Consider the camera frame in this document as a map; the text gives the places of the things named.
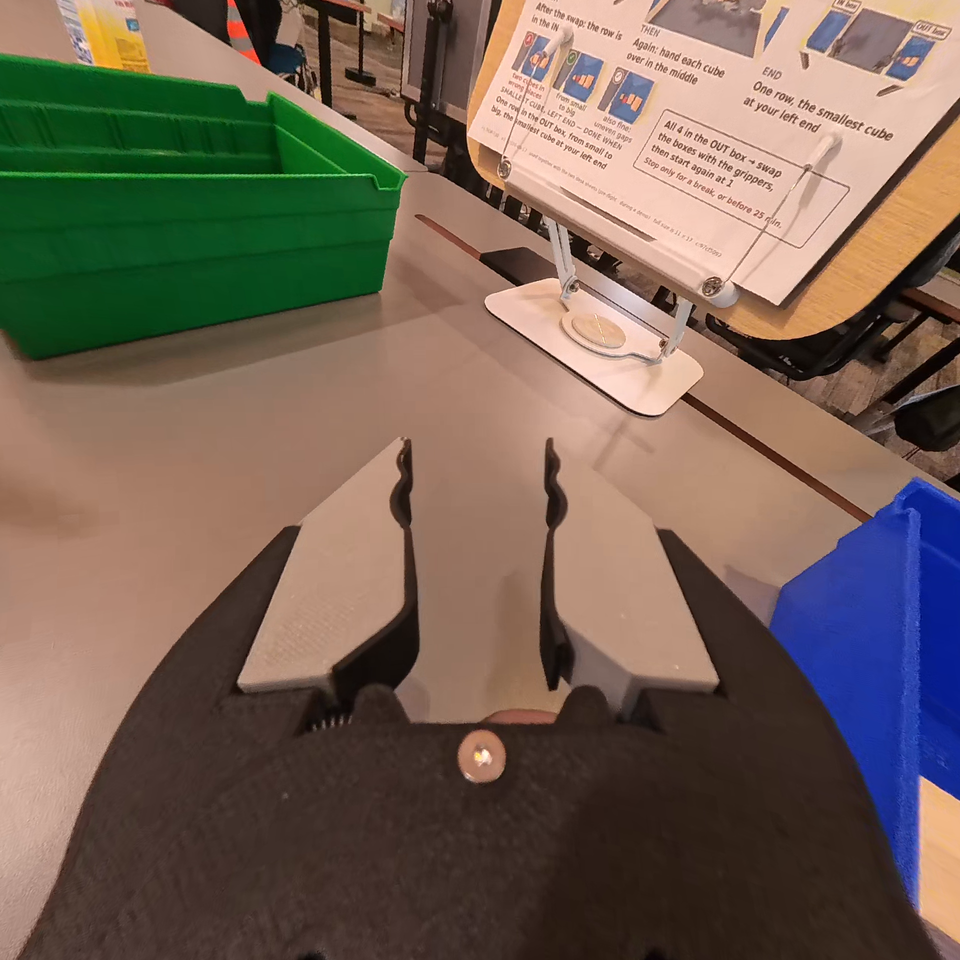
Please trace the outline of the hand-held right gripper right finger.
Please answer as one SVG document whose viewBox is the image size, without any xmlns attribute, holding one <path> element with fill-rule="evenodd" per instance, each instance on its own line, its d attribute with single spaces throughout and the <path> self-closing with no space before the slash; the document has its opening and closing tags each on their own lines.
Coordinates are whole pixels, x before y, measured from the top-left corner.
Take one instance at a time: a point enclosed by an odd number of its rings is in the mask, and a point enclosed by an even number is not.
<svg viewBox="0 0 960 960">
<path fill-rule="evenodd" d="M 547 689 L 593 687 L 614 716 L 631 716 L 646 690 L 714 693 L 716 668 L 651 517 L 554 438 L 543 486 Z"/>
</svg>

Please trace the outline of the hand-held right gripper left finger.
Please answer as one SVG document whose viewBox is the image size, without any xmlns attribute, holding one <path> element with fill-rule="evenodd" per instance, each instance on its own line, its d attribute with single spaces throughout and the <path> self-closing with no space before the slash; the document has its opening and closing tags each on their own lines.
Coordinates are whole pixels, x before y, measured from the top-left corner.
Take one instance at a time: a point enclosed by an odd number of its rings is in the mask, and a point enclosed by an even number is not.
<svg viewBox="0 0 960 960">
<path fill-rule="evenodd" d="M 240 690 L 395 689 L 419 654 L 412 442 L 396 438 L 296 529 Z"/>
</svg>

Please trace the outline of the blue plastic bin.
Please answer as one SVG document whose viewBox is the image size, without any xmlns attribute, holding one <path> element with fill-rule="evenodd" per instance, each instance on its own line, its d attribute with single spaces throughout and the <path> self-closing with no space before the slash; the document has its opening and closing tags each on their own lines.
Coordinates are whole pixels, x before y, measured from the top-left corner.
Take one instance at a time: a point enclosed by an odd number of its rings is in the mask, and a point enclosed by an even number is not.
<svg viewBox="0 0 960 960">
<path fill-rule="evenodd" d="M 780 590 L 771 631 L 846 740 L 915 906 L 920 781 L 959 791 L 959 503 L 912 480 Z"/>
</svg>

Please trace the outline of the green plastic bin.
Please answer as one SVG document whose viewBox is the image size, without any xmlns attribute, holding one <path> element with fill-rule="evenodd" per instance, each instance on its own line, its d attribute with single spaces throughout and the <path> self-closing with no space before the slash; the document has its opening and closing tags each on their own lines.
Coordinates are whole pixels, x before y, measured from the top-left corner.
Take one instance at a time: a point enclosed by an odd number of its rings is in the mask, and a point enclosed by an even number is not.
<svg viewBox="0 0 960 960">
<path fill-rule="evenodd" d="M 1 327 L 42 360 L 378 293 L 407 175 L 271 91 L 2 55 Z"/>
</svg>

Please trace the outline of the large natural wooden cube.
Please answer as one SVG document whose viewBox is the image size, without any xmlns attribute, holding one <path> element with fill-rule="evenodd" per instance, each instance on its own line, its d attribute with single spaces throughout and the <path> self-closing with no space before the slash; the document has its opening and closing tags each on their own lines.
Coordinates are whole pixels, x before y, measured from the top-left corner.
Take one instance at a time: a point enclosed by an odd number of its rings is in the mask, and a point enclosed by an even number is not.
<svg viewBox="0 0 960 960">
<path fill-rule="evenodd" d="M 959 942 L 959 800 L 931 781 L 919 781 L 921 917 Z"/>
</svg>

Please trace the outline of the grey desk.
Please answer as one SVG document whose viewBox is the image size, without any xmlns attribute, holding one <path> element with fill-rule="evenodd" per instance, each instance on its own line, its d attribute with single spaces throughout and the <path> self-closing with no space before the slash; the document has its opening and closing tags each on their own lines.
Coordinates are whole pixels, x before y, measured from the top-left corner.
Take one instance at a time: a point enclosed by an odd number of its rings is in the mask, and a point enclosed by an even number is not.
<svg viewBox="0 0 960 960">
<path fill-rule="evenodd" d="M 399 215 L 379 292 L 2 362 L 2 943 L 21 958 L 937 958 L 690 482 Z M 237 683 L 302 521 L 412 443 L 396 688 Z M 546 440 L 659 531 L 719 685 L 547 688 Z"/>
</svg>

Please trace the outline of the instruction sheet on stand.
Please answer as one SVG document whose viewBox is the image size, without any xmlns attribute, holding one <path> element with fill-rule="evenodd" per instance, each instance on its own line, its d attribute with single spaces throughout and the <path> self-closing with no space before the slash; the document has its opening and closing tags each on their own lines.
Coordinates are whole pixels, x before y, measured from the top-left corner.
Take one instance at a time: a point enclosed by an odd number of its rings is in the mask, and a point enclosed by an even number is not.
<svg viewBox="0 0 960 960">
<path fill-rule="evenodd" d="M 517 24 L 522 2 L 502 2 L 474 91 L 485 89 L 494 67 L 488 50 L 503 50 L 502 28 Z M 733 332 L 763 340 L 796 341 L 826 332 L 859 313 L 882 308 L 929 248 L 948 241 L 958 219 L 958 114 L 894 189 L 870 210 L 858 228 L 836 245 L 818 271 L 783 306 L 738 294 L 711 278 L 702 294 L 656 266 L 626 256 L 608 238 L 570 225 L 552 207 L 529 196 L 519 180 L 505 184 L 491 151 L 467 144 L 478 172 L 505 194 L 538 210 L 548 224 L 558 279 L 522 284 L 519 302 L 486 305 L 537 346 L 575 373 L 583 373 L 631 411 L 657 416 L 702 377 L 679 349 L 693 307 Z"/>
</svg>

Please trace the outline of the printed instruction sheet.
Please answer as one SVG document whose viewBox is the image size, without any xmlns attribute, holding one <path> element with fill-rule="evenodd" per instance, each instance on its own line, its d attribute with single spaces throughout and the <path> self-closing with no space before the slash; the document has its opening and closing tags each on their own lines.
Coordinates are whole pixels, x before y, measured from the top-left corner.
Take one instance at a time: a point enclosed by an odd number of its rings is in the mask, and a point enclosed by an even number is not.
<svg viewBox="0 0 960 960">
<path fill-rule="evenodd" d="M 781 307 L 958 114 L 958 2 L 522 2 L 467 135 L 505 185 Z"/>
</svg>

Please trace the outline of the black perforated stand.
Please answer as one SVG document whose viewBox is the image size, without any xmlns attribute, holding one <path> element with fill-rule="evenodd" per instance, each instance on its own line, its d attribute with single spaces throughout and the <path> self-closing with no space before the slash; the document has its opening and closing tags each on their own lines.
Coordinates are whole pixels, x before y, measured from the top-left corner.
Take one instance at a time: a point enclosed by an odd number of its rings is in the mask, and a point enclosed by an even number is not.
<svg viewBox="0 0 960 960">
<path fill-rule="evenodd" d="M 443 113 L 439 104 L 442 59 L 447 28 L 453 17 L 453 3 L 428 1 L 425 9 L 426 26 L 419 92 L 416 100 L 404 96 L 404 115 L 414 130 L 412 157 L 422 165 L 426 165 L 427 145 L 430 141 L 441 147 L 449 145 L 448 133 L 443 127 L 446 121 L 441 120 Z"/>
</svg>

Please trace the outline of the orange traffic cone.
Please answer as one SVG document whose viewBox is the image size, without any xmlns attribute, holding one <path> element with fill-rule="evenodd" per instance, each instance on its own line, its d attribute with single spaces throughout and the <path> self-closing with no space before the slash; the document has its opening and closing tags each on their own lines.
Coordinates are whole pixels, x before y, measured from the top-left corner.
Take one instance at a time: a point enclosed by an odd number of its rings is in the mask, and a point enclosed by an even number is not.
<svg viewBox="0 0 960 960">
<path fill-rule="evenodd" d="M 232 49 L 257 66 L 261 66 L 255 44 L 234 0 L 225 1 L 225 29 Z"/>
</svg>

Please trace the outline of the white blue wipes canister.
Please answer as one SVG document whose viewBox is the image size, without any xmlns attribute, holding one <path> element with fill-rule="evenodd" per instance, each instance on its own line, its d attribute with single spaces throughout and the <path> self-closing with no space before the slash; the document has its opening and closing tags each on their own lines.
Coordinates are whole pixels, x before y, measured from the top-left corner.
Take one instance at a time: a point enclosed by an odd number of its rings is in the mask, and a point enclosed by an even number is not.
<svg viewBox="0 0 960 960">
<path fill-rule="evenodd" d="M 80 64 L 152 72 L 133 1 L 56 1 L 56 6 Z"/>
</svg>

